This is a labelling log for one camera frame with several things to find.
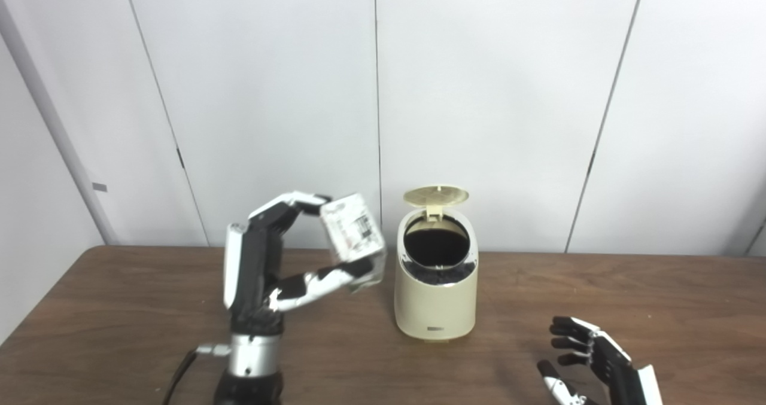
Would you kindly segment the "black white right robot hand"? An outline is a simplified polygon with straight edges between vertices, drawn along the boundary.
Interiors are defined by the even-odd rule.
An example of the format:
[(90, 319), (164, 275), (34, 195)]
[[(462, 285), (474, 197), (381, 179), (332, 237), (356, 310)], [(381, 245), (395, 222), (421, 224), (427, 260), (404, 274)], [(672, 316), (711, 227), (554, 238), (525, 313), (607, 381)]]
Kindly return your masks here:
[(629, 354), (605, 330), (571, 316), (555, 316), (548, 331), (551, 345), (566, 349), (557, 358), (561, 367), (588, 367), (607, 388), (611, 404), (662, 404), (653, 365), (638, 369)]

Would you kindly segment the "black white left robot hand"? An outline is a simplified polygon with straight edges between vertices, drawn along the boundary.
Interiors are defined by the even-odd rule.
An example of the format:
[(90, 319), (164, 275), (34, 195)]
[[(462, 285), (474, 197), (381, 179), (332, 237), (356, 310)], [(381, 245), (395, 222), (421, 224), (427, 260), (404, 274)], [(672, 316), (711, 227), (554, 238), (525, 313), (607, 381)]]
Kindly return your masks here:
[[(282, 277), (284, 235), (301, 215), (317, 217), (328, 238), (333, 264)], [(340, 288), (362, 290), (380, 283), (385, 237), (364, 198), (333, 200), (316, 193), (284, 193), (227, 228), (224, 305), (235, 335), (272, 336), (284, 331), (284, 313)]]

